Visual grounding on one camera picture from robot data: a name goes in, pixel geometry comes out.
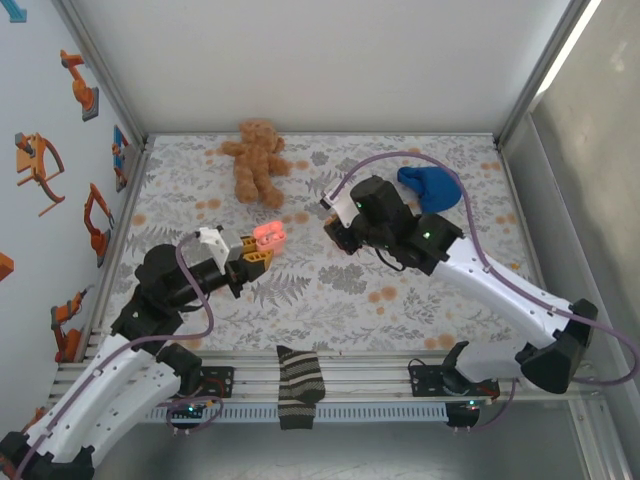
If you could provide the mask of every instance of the blue glove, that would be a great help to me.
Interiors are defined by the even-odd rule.
[[[439,167],[402,167],[398,181],[418,194],[422,213],[442,212],[462,197],[460,187]]]

